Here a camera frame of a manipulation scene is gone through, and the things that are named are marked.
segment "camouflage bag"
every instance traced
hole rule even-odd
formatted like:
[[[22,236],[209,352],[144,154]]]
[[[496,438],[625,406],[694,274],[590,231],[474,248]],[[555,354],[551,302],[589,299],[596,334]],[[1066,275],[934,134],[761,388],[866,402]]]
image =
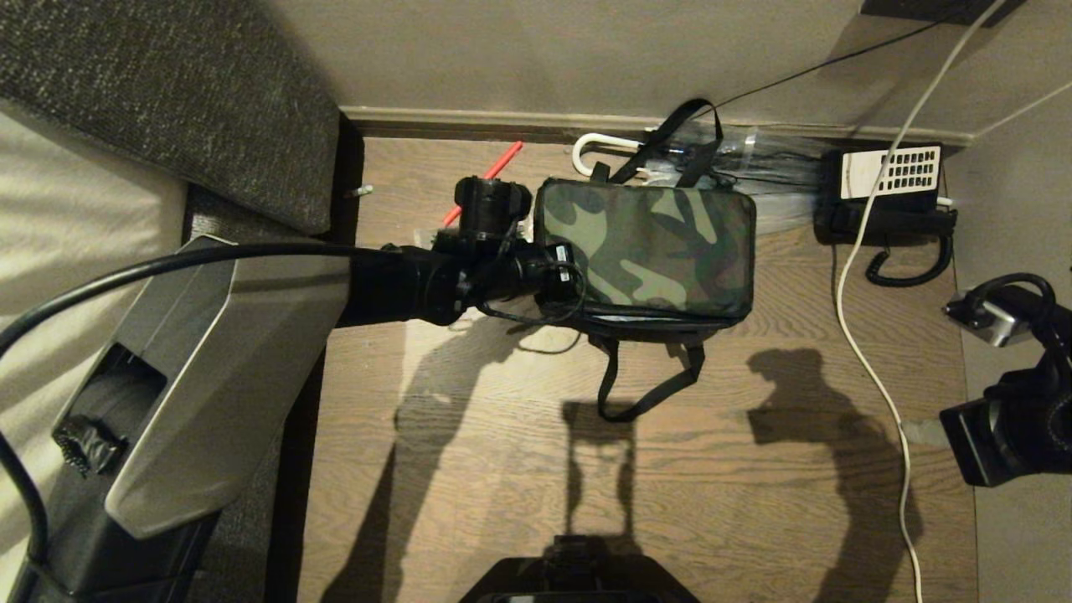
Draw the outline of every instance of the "camouflage bag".
[[[695,383],[703,340],[751,310],[756,206],[744,194],[552,178],[537,193],[534,216],[537,240],[570,244],[587,280],[584,305],[565,324],[609,356],[598,396],[607,421],[632,421]],[[563,309],[547,300],[540,307]],[[685,367],[611,415],[621,340],[683,345]]]

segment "electrical outlet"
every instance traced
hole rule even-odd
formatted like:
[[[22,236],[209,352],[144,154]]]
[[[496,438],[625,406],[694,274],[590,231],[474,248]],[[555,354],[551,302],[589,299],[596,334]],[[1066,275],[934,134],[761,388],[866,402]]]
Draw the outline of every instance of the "electrical outlet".
[[[983,27],[994,27],[1026,0],[1006,0]],[[995,0],[864,0],[861,15],[971,25]]]

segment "gray upholstered surface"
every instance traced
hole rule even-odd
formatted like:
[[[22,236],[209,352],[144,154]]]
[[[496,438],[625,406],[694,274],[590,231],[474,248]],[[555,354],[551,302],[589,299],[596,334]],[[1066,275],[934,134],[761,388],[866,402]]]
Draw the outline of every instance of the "gray upholstered surface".
[[[338,107],[254,0],[0,0],[0,97],[307,234]]]

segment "bag strap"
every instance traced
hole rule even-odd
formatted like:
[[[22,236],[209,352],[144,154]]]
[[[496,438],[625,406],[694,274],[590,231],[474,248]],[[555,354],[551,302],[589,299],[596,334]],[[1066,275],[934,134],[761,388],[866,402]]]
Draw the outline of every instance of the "bag strap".
[[[700,379],[700,370],[703,369],[703,361],[706,359],[706,356],[703,353],[703,343],[690,343],[685,345],[687,366],[684,370],[656,385],[651,392],[644,394],[644,396],[640,398],[637,403],[632,405],[628,409],[617,414],[610,414],[607,411],[607,398],[610,397],[610,391],[614,387],[614,381],[617,380],[619,340],[611,339],[609,337],[590,335],[589,342],[602,350],[608,357],[607,372],[604,373],[602,383],[599,384],[599,397],[596,402],[596,408],[599,411],[599,416],[610,423],[630,423],[636,421],[638,416],[652,410],[662,400],[673,396],[689,385],[693,385]]]
[[[640,147],[640,150],[629,158],[629,161],[625,163],[613,176],[609,178],[609,182],[614,185],[623,185],[637,175],[637,170],[643,167],[644,163],[647,162],[670,139],[670,136],[678,131],[689,118],[693,117],[696,112],[704,107],[711,107],[711,111],[715,114],[715,139],[705,145],[697,147],[696,153],[693,156],[693,160],[685,166],[685,171],[682,173],[681,179],[678,181],[679,188],[693,188],[700,180],[700,176],[703,176],[708,167],[711,166],[711,161],[715,157],[715,152],[718,147],[723,144],[723,122],[718,119],[718,109],[715,105],[711,104],[711,101],[706,99],[693,99],[681,104],[670,117],[666,118],[666,121],[658,127],[657,130],[652,132],[647,137],[647,142]]]

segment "wooden floor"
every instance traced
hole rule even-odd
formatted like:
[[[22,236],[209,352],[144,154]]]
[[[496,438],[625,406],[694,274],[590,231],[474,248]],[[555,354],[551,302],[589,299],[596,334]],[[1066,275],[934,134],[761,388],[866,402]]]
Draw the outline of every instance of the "wooden floor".
[[[375,193],[358,244],[426,236],[455,182],[506,146],[368,141]],[[576,177],[566,147],[526,146],[502,177],[535,192],[550,175]],[[865,251],[849,322],[904,418],[936,418],[965,395],[959,336],[939,312],[952,270],[878,289]],[[930,253],[898,249],[891,268],[922,271]],[[837,328],[832,261],[807,227],[760,237],[751,315],[709,341],[699,384],[625,427],[595,417],[606,357],[569,330],[479,315],[336,330],[300,600],[453,602],[568,521],[639,548],[705,602],[910,601],[895,432]],[[623,401],[680,370],[661,345],[622,353]],[[925,595],[976,601],[971,492],[948,450],[917,444],[912,467]]]

